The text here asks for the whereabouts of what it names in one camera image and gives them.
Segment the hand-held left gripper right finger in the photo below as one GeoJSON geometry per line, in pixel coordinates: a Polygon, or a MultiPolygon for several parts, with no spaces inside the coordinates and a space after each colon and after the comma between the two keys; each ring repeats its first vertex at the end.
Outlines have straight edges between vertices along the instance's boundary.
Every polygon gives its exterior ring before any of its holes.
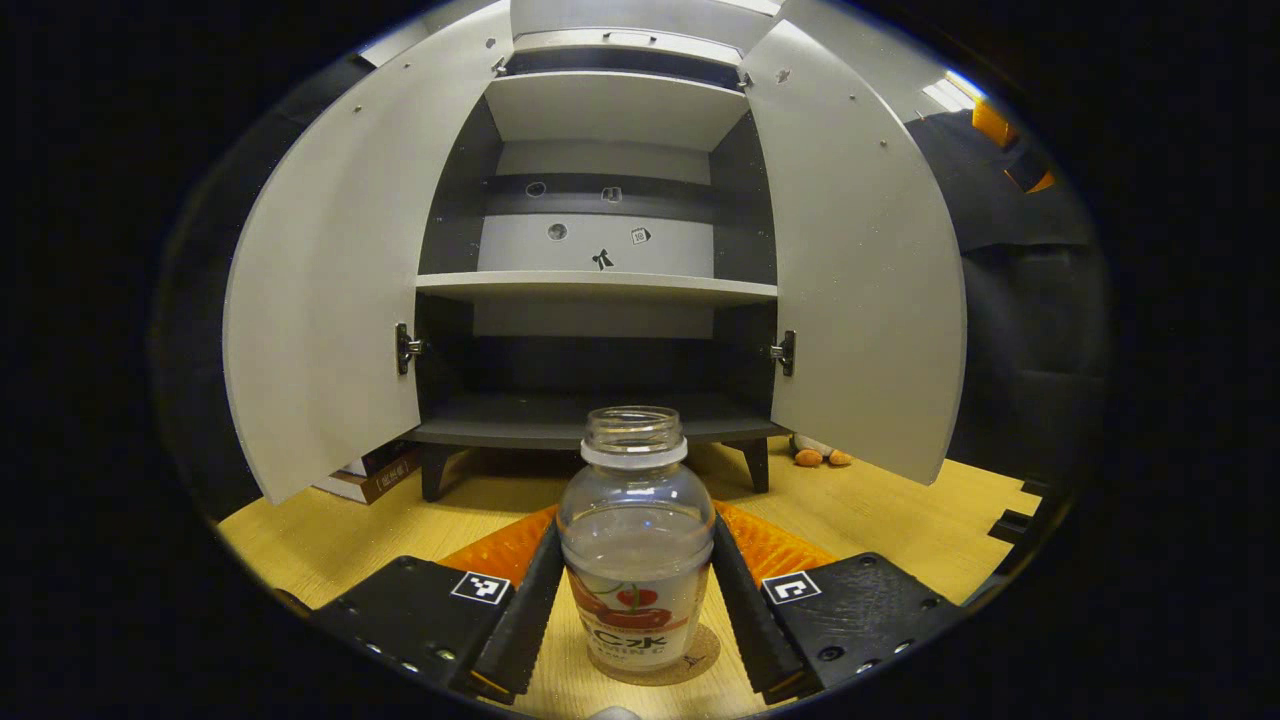
{"type": "Polygon", "coordinates": [[[712,566],[751,688],[801,700],[864,682],[965,619],[888,559],[837,559],[716,502],[712,566]]]}

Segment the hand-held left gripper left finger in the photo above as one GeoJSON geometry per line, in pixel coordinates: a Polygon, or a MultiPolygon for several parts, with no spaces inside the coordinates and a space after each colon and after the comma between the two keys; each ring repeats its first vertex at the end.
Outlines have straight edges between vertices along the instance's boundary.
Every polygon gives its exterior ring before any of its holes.
{"type": "Polygon", "coordinates": [[[564,570],[557,511],[444,559],[393,559],[310,618],[419,684],[512,703],[529,692],[564,570]]]}

